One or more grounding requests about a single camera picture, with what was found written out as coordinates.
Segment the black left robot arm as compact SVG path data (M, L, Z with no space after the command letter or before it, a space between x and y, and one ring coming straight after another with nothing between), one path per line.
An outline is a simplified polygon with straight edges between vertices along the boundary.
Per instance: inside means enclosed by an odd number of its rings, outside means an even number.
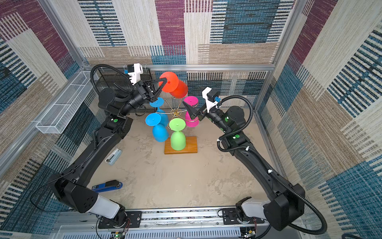
M125 207L104 198L87 185L109 152L130 131L133 119L128 114L146 103L157 101L166 83L166 78L139 81L125 98L118 97L111 88L101 90L98 106L109 112L109 116L95 131L94 143L67 169L49 178L49 187L59 202L79 213L96 214L114 228L121 228L126 224Z

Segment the white mesh wall basket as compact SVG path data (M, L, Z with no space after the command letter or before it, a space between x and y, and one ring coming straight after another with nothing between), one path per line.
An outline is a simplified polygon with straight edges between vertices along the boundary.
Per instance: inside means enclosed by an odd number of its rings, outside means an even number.
M93 88L90 71L82 71L59 95L36 128L43 134L62 134Z

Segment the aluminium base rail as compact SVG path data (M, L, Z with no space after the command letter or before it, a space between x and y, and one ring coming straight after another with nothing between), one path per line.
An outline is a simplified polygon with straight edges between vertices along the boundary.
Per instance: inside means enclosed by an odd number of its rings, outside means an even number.
M234 206L132 209L128 225L113 228L92 214L62 213L51 239L308 239L290 227L278 232L264 216L249 224L237 220Z

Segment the blue black stapler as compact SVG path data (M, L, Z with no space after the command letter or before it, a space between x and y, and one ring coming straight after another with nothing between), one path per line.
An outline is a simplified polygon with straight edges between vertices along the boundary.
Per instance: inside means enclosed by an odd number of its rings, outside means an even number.
M101 193L121 189L123 183L118 180L111 180L106 183L98 184L92 187L92 190Z

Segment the blue wine glass rear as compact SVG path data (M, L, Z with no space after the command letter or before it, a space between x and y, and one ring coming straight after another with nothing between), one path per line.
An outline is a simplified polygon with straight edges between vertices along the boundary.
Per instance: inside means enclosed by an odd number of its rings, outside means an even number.
M165 111L160 109L160 107L164 104L164 99L159 97L155 102L150 102L149 104L150 106L156 108L156 113L160 115L160 124L162 124L163 126L167 126L169 123L169 118Z

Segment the light blue stapler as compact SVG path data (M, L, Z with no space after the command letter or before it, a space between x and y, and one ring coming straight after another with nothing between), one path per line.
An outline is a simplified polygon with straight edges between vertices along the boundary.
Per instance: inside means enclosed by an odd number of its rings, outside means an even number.
M114 165L122 154L122 150L115 149L106 159L105 162L109 165Z

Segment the red wine glass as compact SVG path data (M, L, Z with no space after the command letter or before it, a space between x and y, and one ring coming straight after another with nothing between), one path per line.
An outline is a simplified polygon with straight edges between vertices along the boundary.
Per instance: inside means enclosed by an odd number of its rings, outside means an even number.
M159 77L159 80L160 82L158 86L161 87L164 85L162 91L169 93L177 99L181 99L188 94L188 87L186 83L180 80L173 72L164 72Z

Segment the green wine glass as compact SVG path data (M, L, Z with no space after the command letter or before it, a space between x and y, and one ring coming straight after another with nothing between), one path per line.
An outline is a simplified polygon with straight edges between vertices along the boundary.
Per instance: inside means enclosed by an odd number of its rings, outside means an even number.
M173 131L171 135L171 147L173 150L181 151L186 147L186 136L182 132L186 127L183 119L174 118L169 122L169 127Z

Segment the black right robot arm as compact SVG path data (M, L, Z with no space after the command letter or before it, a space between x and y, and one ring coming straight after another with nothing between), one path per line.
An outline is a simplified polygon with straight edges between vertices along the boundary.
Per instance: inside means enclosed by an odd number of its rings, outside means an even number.
M301 231L302 228L293 222L304 214L305 190L299 184L292 185L276 172L245 135L243 131L250 124L253 112L245 119L244 110L238 106L224 112L216 107L207 111L206 106L195 109L187 103L183 104L192 119L207 118L224 132L217 140L217 147L242 162L260 183L270 200L262 207L270 225L278 231L287 226Z

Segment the blue wine glass front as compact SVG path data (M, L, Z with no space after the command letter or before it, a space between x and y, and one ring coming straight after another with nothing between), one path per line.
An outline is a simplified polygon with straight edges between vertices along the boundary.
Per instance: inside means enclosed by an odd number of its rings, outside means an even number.
M152 133L156 141L165 142L169 134L165 126L161 124L161 120L162 118L158 113L151 113L146 117L145 123L152 127Z

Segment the blue wine glass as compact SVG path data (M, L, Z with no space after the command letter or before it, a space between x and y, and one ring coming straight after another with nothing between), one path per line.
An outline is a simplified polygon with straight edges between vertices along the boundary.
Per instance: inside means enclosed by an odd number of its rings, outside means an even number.
M158 113L151 113L146 117L145 123L152 127L152 133L156 141L165 142L169 134L165 126L161 124L161 120L162 118Z
M160 109L160 107L164 104L164 99L159 97L155 102L150 102L149 104L150 106L156 108L156 113L160 115L160 124L162 124L163 126L167 126L169 123L169 118L165 111Z

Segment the black mesh wall shelf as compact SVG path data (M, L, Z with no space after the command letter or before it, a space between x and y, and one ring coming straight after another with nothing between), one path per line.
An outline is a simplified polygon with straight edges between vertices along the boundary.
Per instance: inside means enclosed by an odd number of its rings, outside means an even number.
M146 81L153 79L151 72L143 74ZM136 111L144 104L133 99L135 91L129 76L115 67L106 64L94 66L90 71L90 82L98 95L98 107L106 113L116 116L126 116Z

